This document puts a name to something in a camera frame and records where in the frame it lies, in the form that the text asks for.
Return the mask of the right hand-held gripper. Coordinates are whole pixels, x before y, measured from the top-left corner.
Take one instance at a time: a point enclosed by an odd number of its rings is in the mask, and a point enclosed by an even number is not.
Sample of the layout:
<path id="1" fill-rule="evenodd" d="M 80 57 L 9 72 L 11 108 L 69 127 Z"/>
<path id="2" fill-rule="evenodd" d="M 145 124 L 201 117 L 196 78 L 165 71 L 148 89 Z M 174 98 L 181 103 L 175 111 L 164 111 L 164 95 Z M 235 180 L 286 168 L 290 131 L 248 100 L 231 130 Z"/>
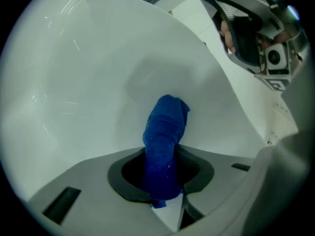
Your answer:
<path id="1" fill-rule="evenodd" d="M 300 30 L 293 38 L 263 51 L 264 69 L 261 72 L 256 33 L 249 18 L 235 17 L 230 31 L 235 48 L 232 61 L 256 74 L 254 77 L 273 91 L 285 91 L 309 52 L 308 38 Z"/>

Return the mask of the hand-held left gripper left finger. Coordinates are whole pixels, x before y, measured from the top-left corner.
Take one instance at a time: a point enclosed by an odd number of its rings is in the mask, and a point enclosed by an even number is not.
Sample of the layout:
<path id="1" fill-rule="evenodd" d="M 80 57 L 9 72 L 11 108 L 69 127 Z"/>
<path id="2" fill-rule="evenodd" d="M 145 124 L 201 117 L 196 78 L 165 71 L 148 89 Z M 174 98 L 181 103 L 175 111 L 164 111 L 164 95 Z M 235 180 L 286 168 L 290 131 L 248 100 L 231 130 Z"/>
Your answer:
<path id="1" fill-rule="evenodd" d="M 47 183 L 29 200 L 39 214 L 67 187 L 80 190 L 60 225 L 64 235 L 79 236 L 167 236 L 179 229 L 179 200 L 154 209 L 146 203 L 130 202 L 110 186 L 109 167 L 140 148 L 87 159 L 72 166 Z"/>

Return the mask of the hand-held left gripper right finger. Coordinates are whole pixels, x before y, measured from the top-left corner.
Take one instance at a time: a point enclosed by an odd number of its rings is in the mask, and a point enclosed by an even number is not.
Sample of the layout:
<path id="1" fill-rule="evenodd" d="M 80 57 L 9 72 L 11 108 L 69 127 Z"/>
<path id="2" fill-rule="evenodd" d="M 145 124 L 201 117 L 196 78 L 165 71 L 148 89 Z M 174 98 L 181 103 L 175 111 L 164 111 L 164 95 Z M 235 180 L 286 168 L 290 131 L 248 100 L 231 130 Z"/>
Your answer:
<path id="1" fill-rule="evenodd" d="M 176 146 L 177 181 L 184 192 L 179 228 L 214 211 L 244 179 L 254 159 Z"/>

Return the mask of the person's right hand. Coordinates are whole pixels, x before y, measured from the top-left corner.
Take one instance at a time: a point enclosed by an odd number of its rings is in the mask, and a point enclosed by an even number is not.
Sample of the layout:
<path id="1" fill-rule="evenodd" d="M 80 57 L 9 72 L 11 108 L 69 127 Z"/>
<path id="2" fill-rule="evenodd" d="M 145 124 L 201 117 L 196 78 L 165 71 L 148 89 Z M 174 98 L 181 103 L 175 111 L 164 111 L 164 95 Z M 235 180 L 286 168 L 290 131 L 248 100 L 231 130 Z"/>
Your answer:
<path id="1" fill-rule="evenodd" d="M 226 21 L 221 22 L 220 33 L 224 37 L 224 44 L 231 53 L 235 53 L 231 32 L 228 28 Z"/>

